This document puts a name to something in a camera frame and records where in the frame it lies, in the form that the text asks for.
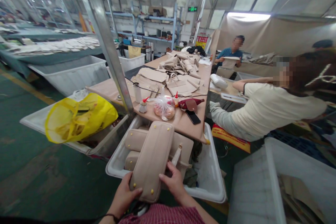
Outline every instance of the yellow floor line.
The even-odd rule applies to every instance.
[[[36,91],[33,87],[27,85],[26,83],[20,81],[19,79],[15,78],[14,76],[10,75],[9,73],[4,72],[0,69],[0,74],[10,80],[11,82],[15,83],[16,85],[20,86],[24,90],[28,91],[32,95],[34,95],[36,98],[39,98],[41,101],[47,103],[48,105],[55,103],[53,99],[50,99],[46,97],[44,94],[40,93],[39,91]]]
[[[229,214],[230,204],[227,201],[222,204],[208,201],[208,200],[203,200],[203,201],[206,202],[208,205],[212,206],[213,208],[216,208],[218,211],[222,212],[223,214],[225,215]]]

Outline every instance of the gray pants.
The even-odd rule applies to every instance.
[[[237,125],[232,119],[232,112],[227,112],[221,108],[219,103],[209,102],[211,118],[219,127],[225,129],[231,135],[244,139],[248,142],[257,141],[261,136],[251,135]]]

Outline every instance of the clear plastic bag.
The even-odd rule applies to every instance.
[[[170,96],[158,96],[156,98],[150,98],[148,102],[155,102],[154,113],[160,116],[162,120],[168,121],[175,115],[175,102]]]

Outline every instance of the blue shirt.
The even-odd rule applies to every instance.
[[[220,59],[221,57],[238,57],[240,58],[240,62],[242,61],[243,53],[240,50],[237,50],[235,53],[232,53],[231,47],[225,48],[217,57],[217,59]],[[223,62],[218,62],[217,66],[222,66]]]

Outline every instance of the plastic bag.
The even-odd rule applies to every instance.
[[[50,110],[45,134],[55,144],[76,142],[101,131],[117,118],[113,105],[95,93],[80,102],[64,98]]]
[[[160,116],[163,121],[172,119],[175,115],[175,102],[170,96],[158,96],[147,100],[155,102],[154,113]]]

